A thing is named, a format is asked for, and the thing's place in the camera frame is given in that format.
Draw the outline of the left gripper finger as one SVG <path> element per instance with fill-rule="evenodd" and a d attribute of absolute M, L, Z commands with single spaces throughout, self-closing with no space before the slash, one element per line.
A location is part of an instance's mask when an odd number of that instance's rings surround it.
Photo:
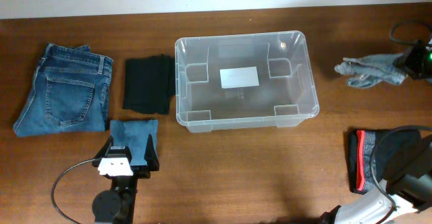
<path fill-rule="evenodd" d="M 153 137 L 151 134 L 148 135 L 146 142 L 146 150 L 144 153 L 144 159 L 146 161 L 146 166 L 149 171 L 159 170 L 159 160 L 157 156 L 157 149 L 153 142 Z"/>
<path fill-rule="evenodd" d="M 109 151 L 109 149 L 113 145 L 113 137 L 109 136 L 103 147 L 98 151 L 98 153 L 94 156 L 95 159 L 103 158 Z"/>

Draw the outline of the small teal blue cloth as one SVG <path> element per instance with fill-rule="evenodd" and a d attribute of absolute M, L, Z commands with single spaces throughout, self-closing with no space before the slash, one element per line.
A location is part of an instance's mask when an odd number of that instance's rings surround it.
<path fill-rule="evenodd" d="M 156 119 L 148 121 L 110 121 L 110 135 L 114 146 L 127 146 L 130 149 L 131 166 L 148 165 L 144 159 L 148 136 L 153 139 L 154 149 L 157 150 L 157 129 L 159 122 Z"/>

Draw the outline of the light blue denim shorts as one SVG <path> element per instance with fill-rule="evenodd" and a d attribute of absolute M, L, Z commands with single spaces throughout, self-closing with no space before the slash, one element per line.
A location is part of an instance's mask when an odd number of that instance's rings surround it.
<path fill-rule="evenodd" d="M 348 86 L 353 88 L 371 88 L 381 82 L 401 85 L 408 74 L 394 66 L 394 62 L 402 54 L 377 54 L 361 58 L 343 58 L 343 62 L 334 67 L 334 70 L 343 76 L 352 76 L 346 80 Z"/>

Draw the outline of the black cloth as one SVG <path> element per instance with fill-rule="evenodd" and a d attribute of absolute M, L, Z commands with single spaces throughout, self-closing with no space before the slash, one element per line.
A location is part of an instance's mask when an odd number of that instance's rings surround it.
<path fill-rule="evenodd" d="M 173 57 L 161 54 L 126 60 L 124 109 L 167 115 L 175 93 Z"/>

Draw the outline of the black shorts red waistband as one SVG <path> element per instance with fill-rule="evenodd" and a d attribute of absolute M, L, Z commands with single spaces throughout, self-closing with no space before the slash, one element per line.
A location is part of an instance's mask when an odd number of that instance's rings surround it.
<path fill-rule="evenodd" d="M 350 191 L 366 194 L 375 187 L 372 172 L 377 181 L 383 179 L 388 161 L 404 146 L 421 140 L 418 130 L 404 130 L 386 136 L 387 130 L 354 129 L 348 134 L 348 177 Z"/>

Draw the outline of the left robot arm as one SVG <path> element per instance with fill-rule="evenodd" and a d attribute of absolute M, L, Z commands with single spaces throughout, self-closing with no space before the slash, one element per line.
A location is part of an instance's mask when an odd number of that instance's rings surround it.
<path fill-rule="evenodd" d="M 132 223 L 138 180 L 148 179 L 159 170 L 153 137 L 148 135 L 142 150 L 132 150 L 114 145 L 110 136 L 95 155 L 92 166 L 111 180 L 110 189 L 97 194 L 92 202 L 95 223 Z"/>

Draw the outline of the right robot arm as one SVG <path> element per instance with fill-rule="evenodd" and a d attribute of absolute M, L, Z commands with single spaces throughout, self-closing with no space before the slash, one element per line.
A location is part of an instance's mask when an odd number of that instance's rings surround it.
<path fill-rule="evenodd" d="M 345 58 L 336 72 L 347 84 L 370 88 L 380 82 L 400 85 L 406 78 L 431 80 L 431 43 L 404 42 L 400 54 Z M 360 198 L 323 213 L 319 223 L 391 223 L 431 207 L 431 128 L 408 125 L 392 130 L 353 129 L 348 140 L 350 190 Z"/>

